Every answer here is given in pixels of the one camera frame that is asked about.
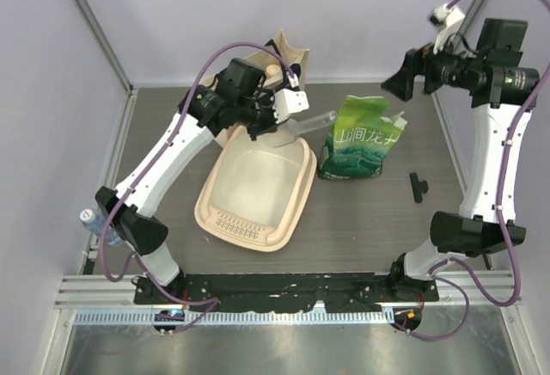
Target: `green bag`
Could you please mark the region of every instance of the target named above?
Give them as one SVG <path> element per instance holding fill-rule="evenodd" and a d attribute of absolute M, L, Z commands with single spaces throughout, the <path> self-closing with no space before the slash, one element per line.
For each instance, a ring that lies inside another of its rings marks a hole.
<path fill-rule="evenodd" d="M 338 120 L 328 134 L 318 160 L 321 179 L 357 179 L 382 173 L 382 160 L 405 129 L 403 113 L 382 114 L 389 107 L 384 97 L 348 95 Z"/>

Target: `wooden table surface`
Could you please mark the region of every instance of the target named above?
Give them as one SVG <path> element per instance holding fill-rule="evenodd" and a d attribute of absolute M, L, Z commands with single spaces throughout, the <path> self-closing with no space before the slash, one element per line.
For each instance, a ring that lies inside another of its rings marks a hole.
<path fill-rule="evenodd" d="M 382 94 L 378 84 L 310 84 L 307 118 L 338 110 L 348 94 Z M 462 194 L 433 100 L 420 94 L 409 102 L 390 99 L 390 113 L 405 111 L 400 140 L 376 179 L 324 181 L 315 178 L 297 228 L 281 250 L 260 253 L 226 243 L 197 225 L 193 208 L 221 148 L 210 144 L 184 170 L 162 201 L 156 216 L 168 226 L 168 246 L 187 273 L 307 273 L 388 271 L 401 253 L 429 235 L 438 210 L 457 212 Z M 119 180 L 144 158 L 166 130 L 185 89 L 140 89 L 132 116 Z M 328 129 L 306 134 L 318 156 Z M 430 191 L 415 204 L 409 173 L 427 180 Z M 126 249 L 109 248 L 107 259 L 118 270 Z M 475 261 L 482 268 L 481 261 Z M 132 267 L 131 272 L 139 272 Z M 101 267 L 95 269 L 101 273 Z"/>

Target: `beige plastic basket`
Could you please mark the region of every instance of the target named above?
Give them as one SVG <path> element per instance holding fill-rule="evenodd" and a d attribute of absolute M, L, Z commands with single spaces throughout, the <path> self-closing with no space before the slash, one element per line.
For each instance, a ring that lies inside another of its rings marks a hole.
<path fill-rule="evenodd" d="M 248 249 L 281 249 L 302 214 L 316 164 L 301 138 L 272 148 L 262 136 L 252 141 L 239 127 L 203 186 L 195 206 L 197 223 Z"/>

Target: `robotic arm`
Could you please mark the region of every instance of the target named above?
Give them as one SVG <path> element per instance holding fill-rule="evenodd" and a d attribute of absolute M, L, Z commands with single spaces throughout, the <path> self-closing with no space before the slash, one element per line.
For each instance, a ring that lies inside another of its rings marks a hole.
<path fill-rule="evenodd" d="M 265 132 L 275 132 L 293 114 L 309 108 L 297 77 L 284 76 L 276 89 L 264 89 L 263 70 L 234 58 L 210 87 L 199 85 L 188 114 L 174 136 L 186 99 L 172 122 L 137 168 L 114 190 L 101 187 L 95 199 L 107 216 L 128 189 L 131 194 L 117 211 L 112 226 L 136 251 L 139 260 L 167 292 L 180 296 L 185 275 L 172 258 L 165 240 L 168 228 L 154 215 L 164 194 L 187 166 L 223 129 L 235 124 L 247 127 L 252 140 Z M 160 158 L 158 151 L 166 147 Z M 151 166 L 138 186 L 132 183 Z"/>
<path fill-rule="evenodd" d="M 390 281 L 396 292 L 425 292 L 432 279 L 432 267 L 441 261 L 506 249 L 497 210 L 503 214 L 512 244 L 521 244 L 525 239 L 526 230 L 515 225 L 513 196 L 523 132 L 534 102 L 523 113 L 510 149 L 504 183 L 506 204 L 495 207 L 495 196 L 504 147 L 511 145 L 506 139 L 507 129 L 540 79 L 537 70 L 518 66 L 527 22 L 487 19 L 476 49 L 466 43 L 469 53 L 456 54 L 451 40 L 463 18 L 458 7 L 447 9 L 443 5 L 435 9 L 430 21 L 439 31 L 436 42 L 408 51 L 400 70 L 382 84 L 402 101 L 412 98 L 416 76 L 425 77 L 427 95 L 443 85 L 467 89 L 475 118 L 472 181 L 464 201 L 458 213 L 437 212 L 431 221 L 430 238 L 394 262 Z"/>

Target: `black clip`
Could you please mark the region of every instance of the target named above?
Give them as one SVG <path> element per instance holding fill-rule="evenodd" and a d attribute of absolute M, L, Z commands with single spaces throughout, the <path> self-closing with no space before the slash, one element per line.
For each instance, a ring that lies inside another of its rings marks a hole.
<path fill-rule="evenodd" d="M 419 180 L 419 175 L 416 173 L 410 173 L 409 177 L 411 178 L 412 195 L 414 196 L 414 201 L 416 203 L 422 203 L 422 194 L 428 193 L 428 182 L 426 180 Z"/>

